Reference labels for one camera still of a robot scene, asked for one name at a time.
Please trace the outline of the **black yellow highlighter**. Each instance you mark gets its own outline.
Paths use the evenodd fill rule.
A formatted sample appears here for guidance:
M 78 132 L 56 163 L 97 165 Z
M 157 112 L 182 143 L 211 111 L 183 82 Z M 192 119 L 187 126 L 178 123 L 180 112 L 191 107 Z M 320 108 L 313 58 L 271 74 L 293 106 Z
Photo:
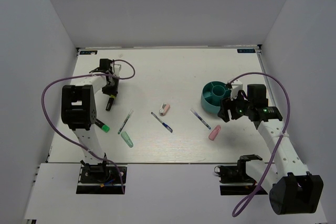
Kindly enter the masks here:
M 113 105 L 113 103 L 115 101 L 115 98 L 116 98 L 115 95 L 110 95 L 109 96 L 109 99 L 108 99 L 108 102 L 107 102 L 107 105 L 106 105 L 106 111 L 110 111 L 111 110 L 112 105 Z

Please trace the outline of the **black green highlighter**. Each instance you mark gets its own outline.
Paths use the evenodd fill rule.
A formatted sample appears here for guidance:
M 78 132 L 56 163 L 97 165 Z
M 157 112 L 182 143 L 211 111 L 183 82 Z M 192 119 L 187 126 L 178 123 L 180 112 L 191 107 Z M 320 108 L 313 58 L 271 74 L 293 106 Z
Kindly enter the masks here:
M 95 125 L 98 126 L 101 130 L 103 130 L 106 133 L 110 131 L 110 128 L 105 123 L 103 123 L 102 121 L 98 119 L 96 119 Z

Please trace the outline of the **pink white small stapler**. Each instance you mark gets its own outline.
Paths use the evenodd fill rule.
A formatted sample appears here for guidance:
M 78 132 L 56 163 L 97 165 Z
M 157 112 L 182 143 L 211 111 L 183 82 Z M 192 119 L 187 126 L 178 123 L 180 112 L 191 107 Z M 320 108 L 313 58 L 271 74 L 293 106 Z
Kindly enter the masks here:
M 159 109 L 159 115 L 165 116 L 170 109 L 170 105 L 168 103 L 163 103 L 161 108 Z

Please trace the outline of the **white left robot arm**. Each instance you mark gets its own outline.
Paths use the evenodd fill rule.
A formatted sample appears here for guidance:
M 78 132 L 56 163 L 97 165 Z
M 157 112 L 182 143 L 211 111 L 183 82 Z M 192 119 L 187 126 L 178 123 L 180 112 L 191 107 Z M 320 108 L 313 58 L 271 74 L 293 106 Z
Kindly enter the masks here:
M 80 145 L 84 146 L 85 165 L 93 165 L 93 176 L 101 182 L 110 178 L 111 168 L 103 164 L 106 157 L 95 131 L 97 109 L 95 94 L 102 91 L 107 95 L 106 110 L 110 111 L 118 94 L 120 65 L 114 60 L 100 59 L 99 67 L 89 77 L 76 85 L 65 85 L 61 96 L 62 122 L 74 132 Z

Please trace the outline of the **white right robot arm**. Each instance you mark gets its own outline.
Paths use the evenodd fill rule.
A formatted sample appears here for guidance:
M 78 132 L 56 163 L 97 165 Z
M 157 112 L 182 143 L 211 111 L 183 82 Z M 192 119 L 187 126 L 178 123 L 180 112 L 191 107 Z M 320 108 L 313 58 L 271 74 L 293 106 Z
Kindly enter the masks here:
M 224 122 L 243 116 L 253 122 L 264 139 L 271 157 L 266 164 L 257 154 L 241 156 L 236 166 L 215 169 L 221 183 L 252 183 L 255 188 L 240 207 L 247 205 L 260 190 L 268 196 L 277 215 L 312 214 L 316 212 L 323 190 L 323 180 L 309 172 L 297 155 L 287 133 L 288 119 L 275 106 L 268 105 L 266 86 L 249 84 L 247 91 L 234 81 L 227 85 L 230 96 L 220 102 L 218 116 Z

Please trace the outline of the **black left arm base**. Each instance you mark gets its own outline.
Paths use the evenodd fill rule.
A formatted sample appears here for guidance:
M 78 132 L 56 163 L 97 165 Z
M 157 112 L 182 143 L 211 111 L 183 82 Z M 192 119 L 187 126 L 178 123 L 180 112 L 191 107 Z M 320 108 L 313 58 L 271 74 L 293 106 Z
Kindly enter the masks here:
M 77 195 L 122 195 L 126 186 L 127 167 L 119 166 L 122 183 L 115 166 L 82 166 L 76 194 Z

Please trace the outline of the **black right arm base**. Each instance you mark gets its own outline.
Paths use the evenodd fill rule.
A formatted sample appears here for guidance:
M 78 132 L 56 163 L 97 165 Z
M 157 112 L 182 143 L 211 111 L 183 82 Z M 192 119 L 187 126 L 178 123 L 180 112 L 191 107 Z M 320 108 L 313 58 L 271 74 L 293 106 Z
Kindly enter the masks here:
M 221 196 L 247 196 L 254 191 L 257 182 L 247 175 L 241 175 L 237 166 L 217 165 L 214 174 L 219 177 Z

